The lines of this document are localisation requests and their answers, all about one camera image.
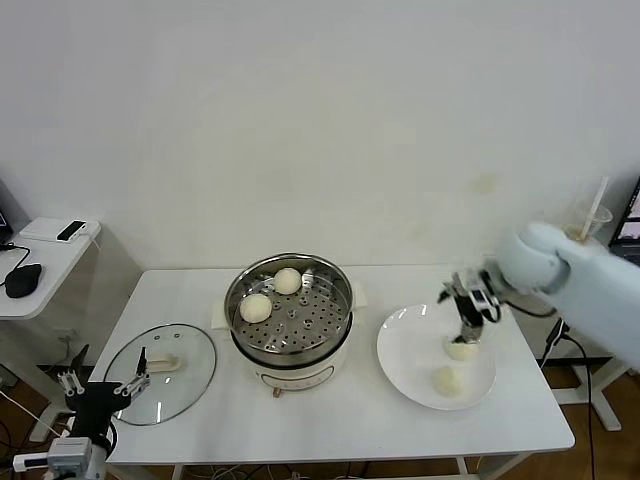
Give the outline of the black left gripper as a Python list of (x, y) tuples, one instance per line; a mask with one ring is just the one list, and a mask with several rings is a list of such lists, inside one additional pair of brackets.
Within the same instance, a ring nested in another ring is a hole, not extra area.
[(150, 383), (146, 348), (142, 347), (131, 380), (124, 384), (89, 382), (84, 387), (79, 373), (89, 348), (90, 345), (85, 344), (70, 365), (57, 374), (67, 396), (67, 407), (74, 413), (72, 435), (106, 435), (112, 415), (125, 408), (125, 397), (134, 398)]

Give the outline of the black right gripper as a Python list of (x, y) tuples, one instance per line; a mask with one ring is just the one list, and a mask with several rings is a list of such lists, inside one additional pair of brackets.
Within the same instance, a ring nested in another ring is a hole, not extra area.
[(462, 279), (458, 272), (453, 273), (451, 279), (443, 283), (439, 293), (437, 303), (454, 299), (461, 319), (460, 333), (453, 343), (473, 344), (481, 338), (484, 317), (467, 297), (473, 292), (481, 292), (485, 296), (499, 295), (499, 284), (486, 268), (467, 268), (462, 272)]

